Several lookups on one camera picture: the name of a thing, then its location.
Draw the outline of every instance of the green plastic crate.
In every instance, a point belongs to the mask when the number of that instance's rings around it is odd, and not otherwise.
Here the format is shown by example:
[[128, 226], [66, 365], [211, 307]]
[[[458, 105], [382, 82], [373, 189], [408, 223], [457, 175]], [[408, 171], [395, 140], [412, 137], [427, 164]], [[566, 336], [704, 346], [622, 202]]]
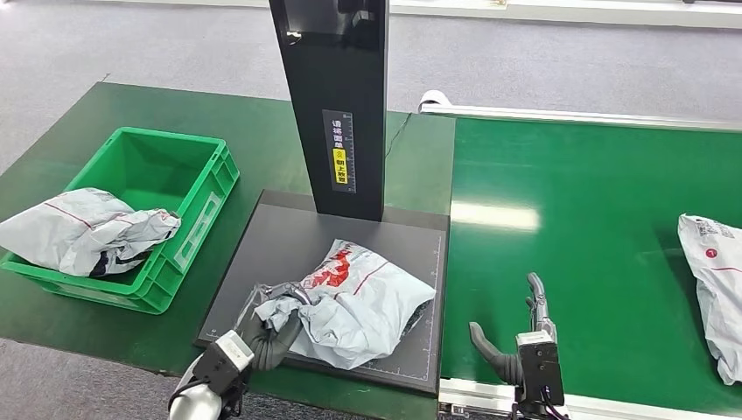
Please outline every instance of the green plastic crate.
[[69, 276], [9, 253], [0, 268], [45, 291], [153, 314], [164, 312], [214, 224], [240, 172], [224, 140], [123, 127], [91, 157], [65, 191], [95, 187], [135, 210], [164, 208], [181, 217], [178, 232], [147, 261], [113, 276]]

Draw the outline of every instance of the white package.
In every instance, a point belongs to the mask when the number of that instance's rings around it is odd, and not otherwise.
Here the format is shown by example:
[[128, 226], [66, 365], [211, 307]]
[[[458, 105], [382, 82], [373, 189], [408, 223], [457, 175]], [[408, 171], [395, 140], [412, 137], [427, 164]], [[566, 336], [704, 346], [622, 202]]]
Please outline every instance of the white package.
[[677, 233], [698, 280], [706, 342], [725, 385], [742, 381], [742, 229], [681, 215]]
[[109, 192], [82, 188], [0, 223], [0, 247], [69, 275], [102, 276], [136, 267], [179, 227], [165, 210], [135, 212]]
[[298, 309], [304, 330], [290, 350], [341, 369], [392, 354], [415, 309], [436, 295], [381, 255], [339, 239], [301, 285], [313, 304], [281, 297], [255, 314], [280, 330]]

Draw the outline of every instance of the scale platform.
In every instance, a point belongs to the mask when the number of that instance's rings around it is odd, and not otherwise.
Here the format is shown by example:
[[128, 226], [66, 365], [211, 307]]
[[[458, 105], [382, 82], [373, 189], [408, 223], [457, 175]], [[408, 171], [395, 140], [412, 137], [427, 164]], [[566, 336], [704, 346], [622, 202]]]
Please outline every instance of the scale platform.
[[448, 216], [392, 207], [385, 208], [381, 222], [319, 214], [311, 196], [264, 190], [196, 345], [204, 347], [233, 328], [256, 284], [300, 281], [317, 268], [335, 239], [345, 239], [426, 282], [436, 297], [387, 358], [353, 370], [294, 353], [283, 363], [437, 395], [448, 227]]

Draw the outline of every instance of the red line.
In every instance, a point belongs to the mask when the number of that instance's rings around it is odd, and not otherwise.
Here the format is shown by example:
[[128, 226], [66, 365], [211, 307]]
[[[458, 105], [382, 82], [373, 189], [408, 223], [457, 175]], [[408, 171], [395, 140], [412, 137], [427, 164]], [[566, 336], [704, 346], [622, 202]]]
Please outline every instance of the red line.
[[131, 226], [134, 226], [134, 223], [132, 223], [132, 222], [130, 222], [130, 221], [128, 221], [128, 220], [124, 220], [124, 219], [119, 219], [119, 218], [117, 218], [117, 217], [116, 217], [116, 218], [115, 218], [114, 220], [115, 220], [115, 221], [122, 221], [122, 222], [124, 222], [124, 223], [129, 223], [129, 224], [130, 224]]
[[387, 263], [389, 263], [389, 261], [384, 262], [384, 264], [380, 265], [378, 269], [375, 269], [374, 271], [371, 271], [370, 273], [366, 274], [366, 276], [363, 277], [363, 281], [360, 282], [360, 284], [358, 285], [358, 287], [355, 288], [355, 291], [353, 292], [353, 295], [355, 295], [356, 293], [358, 293], [358, 291], [361, 289], [361, 286], [366, 282], [366, 280], [368, 280], [369, 277], [371, 277], [372, 274], [374, 274], [378, 270], [381, 270], [383, 266], [387, 265]]
[[733, 271], [739, 271], [742, 273], [742, 269], [735, 269], [734, 267], [723, 267], [721, 269], [712, 269], [714, 271], [726, 271], [726, 270], [733, 270]]
[[81, 219], [81, 218], [79, 218], [79, 217], [75, 216], [74, 214], [68, 213], [68, 212], [66, 212], [66, 211], [62, 210], [61, 208], [59, 208], [59, 207], [57, 207], [57, 206], [54, 206], [54, 205], [51, 205], [51, 204], [49, 204], [49, 203], [44, 203], [44, 204], [46, 204], [47, 206], [49, 206], [49, 207], [51, 207], [51, 208], [55, 208], [55, 209], [57, 209], [57, 210], [61, 211], [62, 213], [66, 214], [66, 215], [68, 215], [68, 216], [70, 216], [70, 217], [72, 217], [73, 219], [75, 219], [75, 220], [77, 220], [77, 221], [81, 221], [81, 222], [85, 223], [85, 226], [87, 226], [87, 228], [88, 228], [88, 229], [92, 229], [92, 228], [93, 228], [93, 227], [92, 227], [92, 226], [90, 226], [90, 225], [89, 225], [89, 224], [88, 224], [88, 223], [87, 223], [86, 221], [84, 221], [83, 219]]

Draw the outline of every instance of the gray robotic claw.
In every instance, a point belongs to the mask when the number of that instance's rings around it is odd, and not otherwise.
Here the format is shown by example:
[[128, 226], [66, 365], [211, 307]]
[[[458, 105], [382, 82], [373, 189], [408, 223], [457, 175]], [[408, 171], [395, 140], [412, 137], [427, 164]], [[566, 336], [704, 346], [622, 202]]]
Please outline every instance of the gray robotic claw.
[[[267, 299], [288, 296], [304, 305], [311, 301], [295, 283], [263, 290]], [[224, 420], [238, 417], [242, 395], [252, 370], [271, 370], [289, 352], [301, 332], [296, 311], [281, 332], [267, 327], [251, 311], [243, 313], [234, 330], [219, 337], [185, 371], [168, 403], [170, 420]]]
[[469, 323], [474, 347], [492, 366], [500, 379], [515, 386], [512, 419], [565, 419], [562, 371], [557, 351], [557, 327], [549, 318], [543, 282], [536, 273], [528, 274], [531, 297], [526, 297], [530, 312], [530, 331], [515, 336], [517, 354], [505, 354], [485, 337], [476, 322]]

